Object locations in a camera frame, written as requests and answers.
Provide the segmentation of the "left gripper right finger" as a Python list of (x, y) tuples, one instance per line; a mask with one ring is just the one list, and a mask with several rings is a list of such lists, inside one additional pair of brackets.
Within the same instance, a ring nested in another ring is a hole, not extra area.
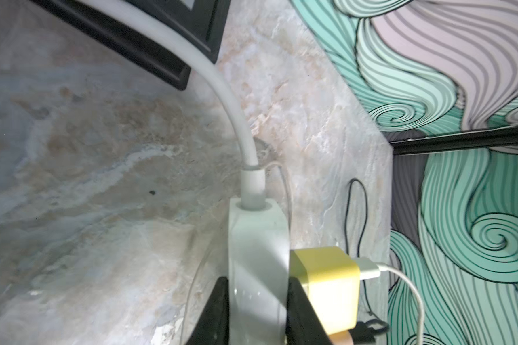
[(289, 278), (286, 338), (289, 345), (332, 343), (296, 277)]

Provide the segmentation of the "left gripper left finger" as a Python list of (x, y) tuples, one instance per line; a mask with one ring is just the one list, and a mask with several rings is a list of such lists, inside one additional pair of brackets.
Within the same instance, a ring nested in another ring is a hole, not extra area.
[(186, 344), (228, 345), (230, 343), (229, 281), (219, 277)]

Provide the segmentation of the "white power strip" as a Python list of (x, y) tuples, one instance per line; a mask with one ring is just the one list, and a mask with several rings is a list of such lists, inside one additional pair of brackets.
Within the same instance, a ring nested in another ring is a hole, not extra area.
[(276, 201), (246, 211), (230, 200), (230, 344), (284, 344), (289, 252), (289, 223)]

